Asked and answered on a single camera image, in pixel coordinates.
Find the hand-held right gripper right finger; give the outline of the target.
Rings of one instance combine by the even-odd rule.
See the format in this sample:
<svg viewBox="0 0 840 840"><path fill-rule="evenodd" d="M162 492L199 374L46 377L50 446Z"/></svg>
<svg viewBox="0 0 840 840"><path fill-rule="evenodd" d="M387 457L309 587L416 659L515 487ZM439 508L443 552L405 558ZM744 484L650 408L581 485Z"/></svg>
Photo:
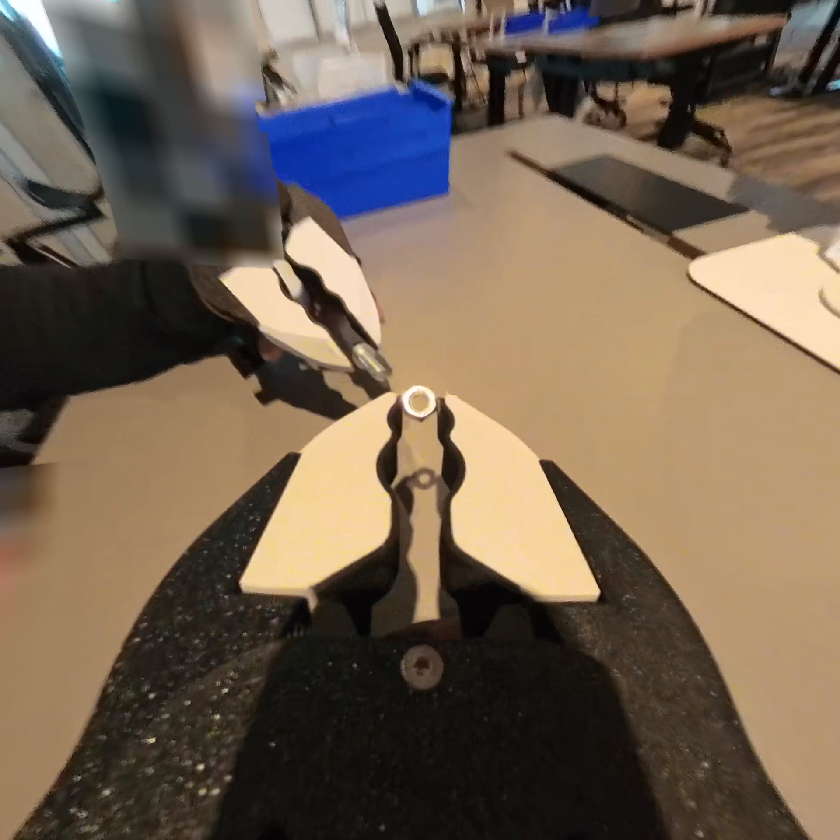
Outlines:
<svg viewBox="0 0 840 840"><path fill-rule="evenodd" d="M530 447L451 393L438 418L456 467L447 520L453 548L535 602L598 601L600 586Z"/></svg>

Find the white base document stand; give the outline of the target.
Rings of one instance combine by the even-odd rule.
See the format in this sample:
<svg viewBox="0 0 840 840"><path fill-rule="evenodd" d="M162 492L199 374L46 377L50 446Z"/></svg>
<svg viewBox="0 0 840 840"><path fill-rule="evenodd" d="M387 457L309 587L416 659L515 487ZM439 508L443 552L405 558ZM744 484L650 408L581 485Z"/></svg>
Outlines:
<svg viewBox="0 0 840 840"><path fill-rule="evenodd" d="M694 259L689 279L839 371L839 226L780 234Z"/></svg>

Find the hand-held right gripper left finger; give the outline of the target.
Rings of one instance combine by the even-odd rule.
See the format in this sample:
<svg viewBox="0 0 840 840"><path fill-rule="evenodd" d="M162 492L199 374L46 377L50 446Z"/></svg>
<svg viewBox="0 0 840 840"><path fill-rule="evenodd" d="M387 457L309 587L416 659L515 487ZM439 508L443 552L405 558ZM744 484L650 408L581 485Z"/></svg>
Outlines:
<svg viewBox="0 0 840 840"><path fill-rule="evenodd" d="M391 481L377 464L394 418L401 414L390 392L305 445L241 574L241 592L314 605L328 583L384 548L392 534Z"/></svg>

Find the long wooden desk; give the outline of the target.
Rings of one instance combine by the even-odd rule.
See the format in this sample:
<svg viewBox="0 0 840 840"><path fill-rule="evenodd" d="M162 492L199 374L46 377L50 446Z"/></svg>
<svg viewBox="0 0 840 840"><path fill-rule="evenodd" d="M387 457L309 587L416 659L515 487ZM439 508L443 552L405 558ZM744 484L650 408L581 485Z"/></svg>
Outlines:
<svg viewBox="0 0 840 840"><path fill-rule="evenodd" d="M790 6L763 14L765 2L723 2L724 14L696 14L661 2L474 2L469 13L452 23L426 17L419 33L400 45L401 59L416 69L426 44L449 47L455 110L464 111L467 98L464 52L487 71L486 125L506 121L508 78L520 68L534 67L542 78L549 111L571 119L583 97L616 115L622 128L626 116L617 100L597 95L601 83L645 82L669 89L666 116L654 136L659 147L673 151L690 135L705 140L722 156L732 153L725 130L697 117L697 110L728 98L770 70L781 32L791 17ZM591 6L601 16L592 29L557 35L545 32L547 17L561 7ZM517 12L546 13L542 31L506 37L505 17Z"/></svg>

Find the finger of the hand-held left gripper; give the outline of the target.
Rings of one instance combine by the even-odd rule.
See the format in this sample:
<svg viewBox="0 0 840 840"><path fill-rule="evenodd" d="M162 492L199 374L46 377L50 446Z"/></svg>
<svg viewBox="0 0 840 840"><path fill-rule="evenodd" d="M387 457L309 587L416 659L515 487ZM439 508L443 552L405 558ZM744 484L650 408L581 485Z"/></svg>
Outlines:
<svg viewBox="0 0 840 840"><path fill-rule="evenodd" d="M338 302L356 331L376 349L382 345L380 312L360 261L313 217L288 228L284 241L288 265L310 301Z"/></svg>
<svg viewBox="0 0 840 840"><path fill-rule="evenodd" d="M260 335L279 349L317 369L354 369L350 310L316 272L276 260L229 268L220 281L256 321Z"/></svg>

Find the person's left hand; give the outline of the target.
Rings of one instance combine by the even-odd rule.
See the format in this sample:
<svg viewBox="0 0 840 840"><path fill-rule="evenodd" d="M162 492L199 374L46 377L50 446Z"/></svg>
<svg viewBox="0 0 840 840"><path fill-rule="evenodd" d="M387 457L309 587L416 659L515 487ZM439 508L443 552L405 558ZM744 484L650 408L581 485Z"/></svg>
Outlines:
<svg viewBox="0 0 840 840"><path fill-rule="evenodd" d="M255 375L287 354L261 331L258 320L223 282L227 267L189 266L188 273L198 300L224 322L224 354L244 378Z"/></svg>

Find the large blue plastic bin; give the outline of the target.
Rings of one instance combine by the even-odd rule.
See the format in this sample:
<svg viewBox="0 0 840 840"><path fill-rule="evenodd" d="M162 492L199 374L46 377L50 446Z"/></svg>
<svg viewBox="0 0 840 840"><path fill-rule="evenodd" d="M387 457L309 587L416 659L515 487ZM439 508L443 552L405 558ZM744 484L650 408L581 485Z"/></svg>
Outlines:
<svg viewBox="0 0 840 840"><path fill-rule="evenodd" d="M258 116L276 177L340 218L449 191L452 99L421 81Z"/></svg>

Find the black desk inset panel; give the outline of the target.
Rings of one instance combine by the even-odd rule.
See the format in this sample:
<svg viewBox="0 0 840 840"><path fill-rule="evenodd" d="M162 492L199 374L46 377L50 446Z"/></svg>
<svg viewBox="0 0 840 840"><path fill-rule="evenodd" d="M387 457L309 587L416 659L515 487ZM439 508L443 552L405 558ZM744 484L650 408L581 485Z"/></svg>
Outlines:
<svg viewBox="0 0 840 840"><path fill-rule="evenodd" d="M555 167L548 175L579 197L662 234L715 223L749 210L608 154Z"/></svg>

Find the metal bolt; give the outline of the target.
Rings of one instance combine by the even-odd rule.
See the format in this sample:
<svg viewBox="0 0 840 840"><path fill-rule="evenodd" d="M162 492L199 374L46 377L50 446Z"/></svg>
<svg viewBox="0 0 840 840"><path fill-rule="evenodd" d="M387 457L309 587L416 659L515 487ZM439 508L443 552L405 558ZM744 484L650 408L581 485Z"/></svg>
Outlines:
<svg viewBox="0 0 840 840"><path fill-rule="evenodd" d="M348 342L347 355L354 371L369 377L373 382L389 386L392 367L375 346L354 338Z"/></svg>

